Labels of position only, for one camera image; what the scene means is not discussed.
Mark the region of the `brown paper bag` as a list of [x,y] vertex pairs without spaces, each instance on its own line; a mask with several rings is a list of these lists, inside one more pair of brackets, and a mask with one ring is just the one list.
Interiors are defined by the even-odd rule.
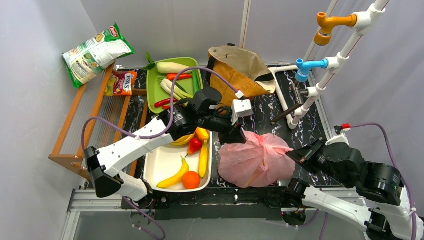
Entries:
[[232,44],[211,47],[207,68],[242,91],[248,99],[276,91],[274,75],[260,56],[248,49]]

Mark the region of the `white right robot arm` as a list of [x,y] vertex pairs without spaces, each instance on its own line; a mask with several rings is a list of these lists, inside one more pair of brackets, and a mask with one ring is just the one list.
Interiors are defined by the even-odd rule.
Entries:
[[422,240],[424,222],[416,215],[407,185],[394,166],[366,161],[347,143],[327,145],[323,139],[286,154],[311,174],[322,172],[377,206],[359,206],[293,178],[285,195],[293,203],[313,207],[344,220],[370,240]]

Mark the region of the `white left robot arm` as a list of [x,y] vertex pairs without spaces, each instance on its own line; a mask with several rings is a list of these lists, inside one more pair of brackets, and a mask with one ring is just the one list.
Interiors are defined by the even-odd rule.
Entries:
[[142,179],[123,172],[123,168],[153,150],[193,134],[197,128],[218,133],[221,144],[246,143],[239,119],[253,113],[251,101],[234,99],[221,106],[221,94],[212,87],[199,90],[193,98],[177,101],[146,126],[125,138],[99,149],[83,142],[84,158],[96,196],[114,194],[138,202],[152,193]]

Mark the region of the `green chips bag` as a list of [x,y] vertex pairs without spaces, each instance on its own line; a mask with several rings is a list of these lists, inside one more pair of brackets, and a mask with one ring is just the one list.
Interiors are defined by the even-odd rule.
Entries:
[[136,53],[117,23],[62,54],[73,87],[78,89],[96,78],[117,59]]

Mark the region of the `pink plastic grocery bag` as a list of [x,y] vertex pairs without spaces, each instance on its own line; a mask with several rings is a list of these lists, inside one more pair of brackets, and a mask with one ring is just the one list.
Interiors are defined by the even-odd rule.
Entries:
[[244,132],[246,143],[225,144],[219,151],[218,174],[240,188],[263,188],[293,176],[296,163],[285,140],[272,133]]

